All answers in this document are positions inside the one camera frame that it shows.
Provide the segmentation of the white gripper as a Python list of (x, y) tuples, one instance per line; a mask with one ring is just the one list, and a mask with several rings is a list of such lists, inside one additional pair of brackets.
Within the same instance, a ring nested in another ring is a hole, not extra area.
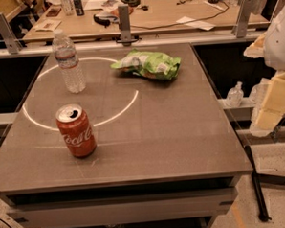
[(274, 131), (285, 114), (285, 5), (268, 27), (267, 33), (244, 51), (245, 57), (264, 57), (265, 64), (278, 71), (258, 85), (250, 133), (261, 138)]

